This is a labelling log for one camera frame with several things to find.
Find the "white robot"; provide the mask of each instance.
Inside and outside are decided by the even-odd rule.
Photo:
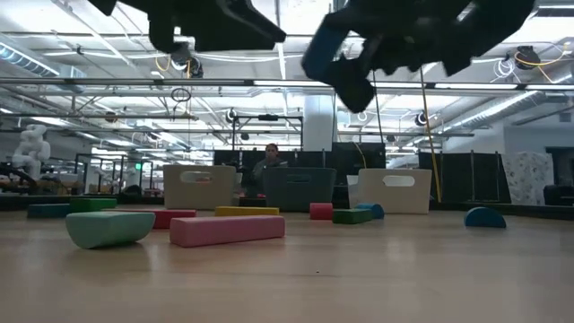
[[[44,141],[46,126],[29,125],[20,134],[20,145],[14,151],[12,163],[14,167],[24,167],[34,180],[40,178],[42,162],[50,158],[50,144]]]

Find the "blue semicircle block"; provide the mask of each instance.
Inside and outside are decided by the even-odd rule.
[[[465,226],[483,228],[506,228],[504,217],[488,207],[475,207],[465,216]]]
[[[383,206],[375,203],[360,203],[357,204],[355,208],[361,210],[370,210],[373,213],[373,219],[382,219],[385,217],[385,210],[383,210]]]

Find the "blue block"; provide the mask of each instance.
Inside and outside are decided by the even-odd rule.
[[[70,213],[69,204],[28,205],[29,219],[65,218]]]
[[[383,206],[374,203],[360,203],[354,208],[361,210],[370,210],[373,213],[373,219],[382,219],[385,217]]]
[[[475,207],[465,216],[465,226],[483,228],[506,228],[504,217],[488,207]]]

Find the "pink block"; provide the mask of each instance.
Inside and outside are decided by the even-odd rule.
[[[281,238],[285,219],[277,215],[178,218],[171,220],[170,241],[180,247]]]
[[[104,211],[118,212],[153,212],[155,223],[153,229],[169,229],[171,219],[196,217],[196,210],[153,210],[153,209],[108,209]]]

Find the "man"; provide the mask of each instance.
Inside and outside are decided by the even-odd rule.
[[[270,167],[287,167],[287,161],[277,157],[279,155],[279,147],[276,144],[268,144],[265,147],[265,159],[258,162],[253,168],[253,177],[256,181],[262,179],[263,170]]]

